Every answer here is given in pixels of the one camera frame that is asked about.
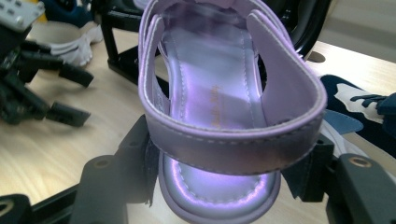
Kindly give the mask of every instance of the wooden surface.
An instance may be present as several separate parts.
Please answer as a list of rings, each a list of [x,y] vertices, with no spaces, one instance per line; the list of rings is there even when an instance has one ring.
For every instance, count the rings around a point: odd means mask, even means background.
[[[120,50],[137,43],[137,35],[116,31]],[[0,121],[0,195],[23,193],[38,203],[79,181],[83,165],[114,154],[125,134],[143,114],[137,87],[107,67],[104,42],[92,46],[86,67],[95,78],[87,89],[40,71],[29,88],[48,103],[58,101],[92,113],[73,128],[50,120],[27,120],[17,126]],[[318,42],[324,63],[308,63],[318,75],[334,74],[380,94],[396,91],[396,65]],[[255,223],[328,223],[325,203],[294,200],[285,182],[273,208]],[[130,223],[185,223],[176,217],[156,186],[154,204],[128,205]]]

